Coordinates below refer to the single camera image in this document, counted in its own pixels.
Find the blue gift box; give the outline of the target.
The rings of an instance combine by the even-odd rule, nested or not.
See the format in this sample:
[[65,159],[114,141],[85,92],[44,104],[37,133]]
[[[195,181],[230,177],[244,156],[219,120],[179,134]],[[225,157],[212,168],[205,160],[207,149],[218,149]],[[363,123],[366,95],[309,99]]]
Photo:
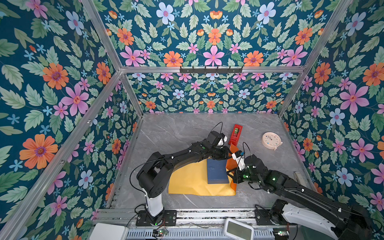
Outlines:
[[227,161],[207,159],[207,181],[209,185],[228,184]]

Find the yellow orange wrapping paper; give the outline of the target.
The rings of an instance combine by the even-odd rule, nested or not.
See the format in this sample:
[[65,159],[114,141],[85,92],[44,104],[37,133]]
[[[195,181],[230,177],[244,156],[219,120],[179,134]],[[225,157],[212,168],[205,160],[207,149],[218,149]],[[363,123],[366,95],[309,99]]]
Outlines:
[[[236,168],[236,162],[230,157],[227,160],[226,169]],[[207,181],[207,159],[198,163],[186,165],[171,175],[168,186],[170,195],[195,195],[195,196],[235,196],[237,184],[228,176],[228,184],[209,185]]]

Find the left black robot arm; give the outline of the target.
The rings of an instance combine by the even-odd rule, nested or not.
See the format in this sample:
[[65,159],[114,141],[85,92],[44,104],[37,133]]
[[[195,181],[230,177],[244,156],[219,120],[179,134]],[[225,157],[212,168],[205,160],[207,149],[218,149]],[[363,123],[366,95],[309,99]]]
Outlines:
[[173,154],[153,153],[137,174],[139,186],[146,197],[147,215],[156,218],[163,214],[162,193],[174,171],[207,158],[223,161],[229,156],[229,147],[213,146],[207,140],[193,143],[189,148]]

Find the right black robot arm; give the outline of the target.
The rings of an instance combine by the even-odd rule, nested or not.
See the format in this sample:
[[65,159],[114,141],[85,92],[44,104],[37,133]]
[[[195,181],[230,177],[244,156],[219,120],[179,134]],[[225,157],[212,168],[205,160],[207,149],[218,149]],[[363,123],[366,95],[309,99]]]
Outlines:
[[227,171],[235,184],[257,184],[257,190],[280,197],[269,211],[274,222],[310,228],[334,240],[369,240],[372,220],[361,206],[331,200],[299,184],[288,175],[269,170],[255,155],[231,154],[235,166]]

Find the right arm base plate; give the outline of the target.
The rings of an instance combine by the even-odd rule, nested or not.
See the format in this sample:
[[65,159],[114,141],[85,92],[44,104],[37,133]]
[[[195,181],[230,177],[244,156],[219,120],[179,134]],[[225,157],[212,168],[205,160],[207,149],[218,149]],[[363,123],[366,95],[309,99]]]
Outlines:
[[287,224],[287,221],[282,217],[282,215],[275,211],[255,206],[254,213],[257,225],[259,226],[280,226]]

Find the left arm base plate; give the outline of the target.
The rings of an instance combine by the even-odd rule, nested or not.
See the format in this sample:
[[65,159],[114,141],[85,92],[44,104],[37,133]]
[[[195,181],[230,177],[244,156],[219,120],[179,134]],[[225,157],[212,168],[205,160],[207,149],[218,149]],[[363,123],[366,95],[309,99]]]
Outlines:
[[176,210],[163,210],[155,217],[152,216],[149,211],[139,211],[138,218],[136,220],[137,227],[160,227],[165,225],[166,227],[173,227],[176,225],[177,211]]

